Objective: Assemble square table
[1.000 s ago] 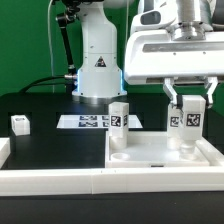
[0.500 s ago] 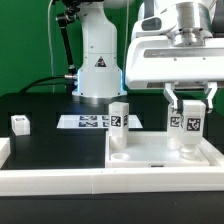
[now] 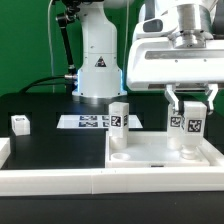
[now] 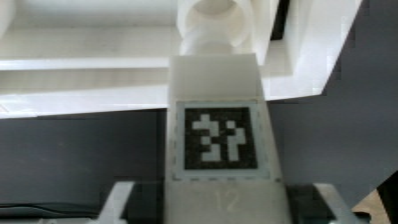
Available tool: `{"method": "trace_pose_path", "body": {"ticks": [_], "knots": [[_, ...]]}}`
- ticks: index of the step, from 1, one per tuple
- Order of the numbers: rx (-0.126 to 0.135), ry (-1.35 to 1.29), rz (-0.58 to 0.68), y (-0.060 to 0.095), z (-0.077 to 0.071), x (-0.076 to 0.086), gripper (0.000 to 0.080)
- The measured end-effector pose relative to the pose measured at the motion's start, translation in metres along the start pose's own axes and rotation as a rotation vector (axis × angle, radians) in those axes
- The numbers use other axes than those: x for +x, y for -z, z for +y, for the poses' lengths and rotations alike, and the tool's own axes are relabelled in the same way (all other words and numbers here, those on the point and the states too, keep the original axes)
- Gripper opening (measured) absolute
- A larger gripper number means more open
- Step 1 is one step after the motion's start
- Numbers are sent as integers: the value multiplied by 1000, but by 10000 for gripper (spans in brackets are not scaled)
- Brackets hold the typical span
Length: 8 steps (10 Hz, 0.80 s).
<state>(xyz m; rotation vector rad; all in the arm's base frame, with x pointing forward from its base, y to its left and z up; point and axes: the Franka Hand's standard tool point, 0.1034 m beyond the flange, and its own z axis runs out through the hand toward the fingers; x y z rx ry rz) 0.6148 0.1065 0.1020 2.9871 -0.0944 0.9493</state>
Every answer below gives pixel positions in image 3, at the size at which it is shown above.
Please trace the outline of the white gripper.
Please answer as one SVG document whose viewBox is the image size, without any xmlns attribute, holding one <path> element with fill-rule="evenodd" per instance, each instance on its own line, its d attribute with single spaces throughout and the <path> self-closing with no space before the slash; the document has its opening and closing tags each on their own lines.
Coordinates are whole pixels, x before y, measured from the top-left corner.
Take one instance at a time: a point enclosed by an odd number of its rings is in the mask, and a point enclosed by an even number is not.
<svg viewBox="0 0 224 224">
<path fill-rule="evenodd" d="M 165 37 L 135 41 L 129 52 L 126 84 L 132 91 L 162 89 L 175 115 L 182 115 L 184 104 L 175 95 L 177 86 L 208 84 L 207 114 L 214 111 L 218 85 L 224 83 L 224 40 L 208 40 L 205 48 L 175 49 Z"/>
</svg>

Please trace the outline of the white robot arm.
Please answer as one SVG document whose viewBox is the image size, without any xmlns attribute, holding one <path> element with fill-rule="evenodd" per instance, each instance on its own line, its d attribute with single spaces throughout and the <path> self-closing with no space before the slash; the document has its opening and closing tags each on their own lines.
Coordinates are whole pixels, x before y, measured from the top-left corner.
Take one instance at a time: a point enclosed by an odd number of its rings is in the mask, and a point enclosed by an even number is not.
<svg viewBox="0 0 224 224">
<path fill-rule="evenodd" d="M 219 0 L 144 0 L 132 35 L 127 73 L 117 66 L 117 34 L 106 8 L 133 0 L 92 0 L 78 16 L 84 34 L 78 92 L 83 98 L 113 98 L 126 85 L 132 91 L 164 90 L 177 114 L 184 110 L 177 90 L 202 90 L 213 111 L 218 85 L 224 83 L 224 40 L 212 29 Z"/>
</svg>

